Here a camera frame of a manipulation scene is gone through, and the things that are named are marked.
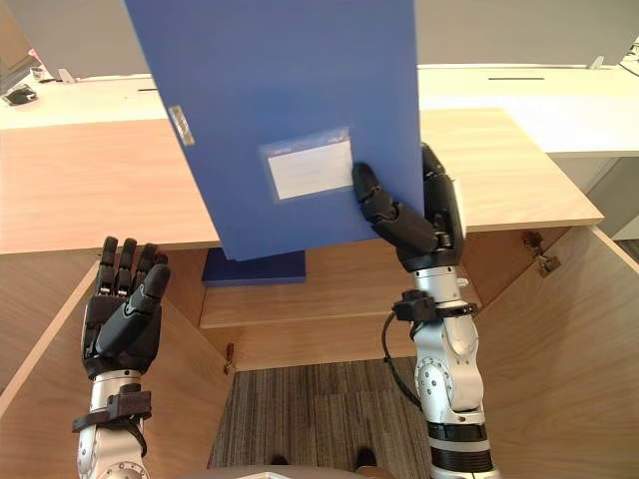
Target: striped carpet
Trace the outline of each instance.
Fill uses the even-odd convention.
[[[414,358],[397,359],[412,384]],[[381,360],[236,374],[210,467],[291,464],[352,470],[371,447],[397,478],[427,477],[423,416],[395,387]]]

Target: blue binder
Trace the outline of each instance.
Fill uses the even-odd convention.
[[[206,287],[293,284],[306,280],[304,251],[235,261],[227,259],[220,247],[212,247],[202,273],[202,283]]]
[[[227,257],[374,238],[352,162],[423,211],[412,0],[126,4]]]

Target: cabinet door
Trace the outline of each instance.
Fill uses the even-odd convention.
[[[175,270],[179,276],[180,269]],[[77,477],[78,436],[71,433],[71,420],[89,406],[91,383],[80,360],[80,336],[96,271],[94,264],[0,396],[3,479]],[[152,477],[207,467],[233,382],[223,372],[225,359],[178,309],[180,302],[170,292],[163,301],[158,357],[142,380],[153,395],[144,459]]]
[[[0,255],[0,393],[96,258],[89,251]]]
[[[477,318],[487,427],[504,477],[639,468],[639,267],[597,228],[549,249]]]

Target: black cable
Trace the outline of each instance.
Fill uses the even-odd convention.
[[[632,73],[635,77],[639,77],[639,73],[637,73],[637,72],[633,72],[633,71],[632,71],[632,70],[630,70],[628,67],[624,67],[624,66],[623,66],[623,65],[621,65],[621,64],[619,64],[619,66],[620,66],[621,68],[623,68],[626,72],[628,72],[628,73]]]
[[[392,378],[394,379],[395,384],[397,384],[397,387],[399,388],[401,393],[404,396],[406,396],[406,399],[408,399],[415,406],[417,406],[419,410],[421,410],[421,402],[419,401],[419,398],[414,392],[412,392],[408,388],[408,386],[406,386],[406,383],[403,382],[403,380],[399,376],[399,373],[397,372],[397,369],[395,369],[395,365],[392,363],[392,357],[390,356],[390,353],[388,352],[388,346],[386,345],[386,332],[388,331],[390,322],[393,320],[394,317],[395,317],[394,312],[389,314],[388,317],[386,318],[386,322],[383,324],[383,329],[381,330],[381,347],[383,348],[383,354],[384,354],[383,360],[386,364],[388,364],[388,368],[390,369],[390,374],[392,375]]]

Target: white label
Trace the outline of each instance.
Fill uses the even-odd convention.
[[[352,186],[350,140],[269,157],[280,200]]]

